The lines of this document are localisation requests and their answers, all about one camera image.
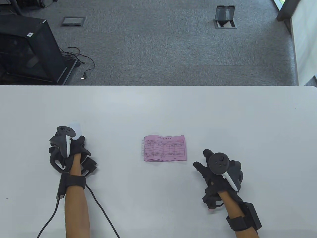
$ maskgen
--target pink paper form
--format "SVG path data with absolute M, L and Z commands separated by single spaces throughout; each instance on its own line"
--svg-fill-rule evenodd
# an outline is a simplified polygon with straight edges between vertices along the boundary
M 144 161 L 187 161 L 185 137 L 144 137 Z

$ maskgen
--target black computer case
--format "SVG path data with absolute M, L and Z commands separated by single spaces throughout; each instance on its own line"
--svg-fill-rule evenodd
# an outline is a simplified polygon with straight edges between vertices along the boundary
M 0 64 L 7 74 L 53 84 L 63 84 L 71 67 L 46 20 L 16 15 L 0 16 Z

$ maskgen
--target metal frame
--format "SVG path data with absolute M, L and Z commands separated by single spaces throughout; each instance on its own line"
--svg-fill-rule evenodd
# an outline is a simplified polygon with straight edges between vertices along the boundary
M 276 19 L 281 22 L 291 19 L 300 0 L 286 0 L 280 9 Z

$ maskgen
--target black cord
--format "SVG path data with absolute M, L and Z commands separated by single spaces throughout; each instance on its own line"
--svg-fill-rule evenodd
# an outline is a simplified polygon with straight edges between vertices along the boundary
M 86 184 L 86 188 L 90 191 L 90 193 L 91 193 L 91 195 L 93 196 L 93 198 L 95 199 L 97 205 L 100 207 L 101 211 L 103 212 L 103 214 L 104 214 L 105 217 L 107 218 L 107 220 L 108 220 L 110 226 L 112 227 L 114 233 L 116 234 L 116 236 L 117 236 L 118 238 L 120 238 L 119 234 L 117 233 L 116 229 L 114 228 L 113 224 L 111 223 L 110 219 L 108 218 L 108 216 L 107 216 L 105 210 L 102 208 L 102 206 L 100 205 L 100 203 L 97 201 L 97 199 L 96 199 L 94 193 L 91 191 L 90 187 L 88 187 L 87 184 Z
M 83 57 L 86 57 L 86 58 L 90 59 L 90 60 L 93 62 L 94 66 L 93 66 L 92 68 L 87 69 L 87 70 L 84 71 L 84 75 L 83 75 L 82 79 L 86 79 L 86 78 L 87 78 L 86 72 L 89 71 L 89 70 L 95 69 L 95 67 L 96 67 L 95 62 L 94 62 L 93 59 L 90 58 L 89 56 L 86 56 L 86 55 L 81 54 L 81 53 L 80 53 L 80 49 L 79 49 L 78 47 L 69 46 L 69 47 L 67 47 L 67 48 L 68 48 L 68 49 L 75 48 L 75 49 L 77 49 L 77 50 L 79 51 L 79 53 L 71 53 L 71 52 L 66 52 L 66 51 L 64 51 L 62 48 L 60 48 L 60 50 L 62 51 L 62 55 L 63 55 L 64 57 L 69 57 L 68 60 L 70 60 L 71 58 L 76 58 L 80 63 L 85 64 L 85 62 L 81 61 L 81 60 L 78 58 L 78 56 L 81 55 L 81 56 L 83 56 Z
M 56 207 L 55 207 L 55 210 L 53 212 L 53 215 L 51 216 L 51 218 L 47 221 L 47 223 L 43 226 L 42 230 L 40 231 L 40 233 L 37 235 L 37 238 L 40 237 L 40 235 L 42 234 L 42 232 L 44 231 L 45 227 L 50 223 L 50 221 L 53 219 L 53 217 L 55 216 L 56 214 L 56 211 L 57 211 L 57 208 L 58 208 L 58 204 L 59 204 L 59 200 L 60 200 L 61 196 L 58 196 L 57 198 L 57 202 L 56 202 Z
M 66 51 L 64 51 L 61 47 L 59 47 L 60 48 L 60 50 L 62 51 L 62 56 L 64 56 L 64 57 L 69 57 L 69 59 L 68 60 L 71 60 L 72 58 L 76 58 L 80 63 L 82 63 L 82 64 L 84 64 L 85 62 L 82 62 L 80 59 L 78 59 L 78 54 L 80 54 L 80 49 L 79 48 L 77 48 L 78 50 L 79 50 L 79 53 L 71 53 L 71 52 L 66 52 Z

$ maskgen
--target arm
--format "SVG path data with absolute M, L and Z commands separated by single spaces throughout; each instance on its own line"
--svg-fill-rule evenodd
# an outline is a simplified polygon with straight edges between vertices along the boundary
M 226 210 L 228 212 L 228 215 L 230 219 L 236 218 L 236 217 L 244 217 L 243 212 L 241 211 L 239 205 L 230 197 L 228 192 L 218 192 L 221 200 L 223 201 L 223 204 L 226 207 Z M 258 238 L 258 234 L 256 233 L 255 229 L 253 227 L 250 227 L 249 229 L 246 229 L 244 231 L 236 231 L 237 238 Z
M 81 176 L 81 154 L 74 155 L 70 175 Z M 90 238 L 88 206 L 84 189 L 80 186 L 70 186 L 66 191 L 65 222 L 67 238 Z

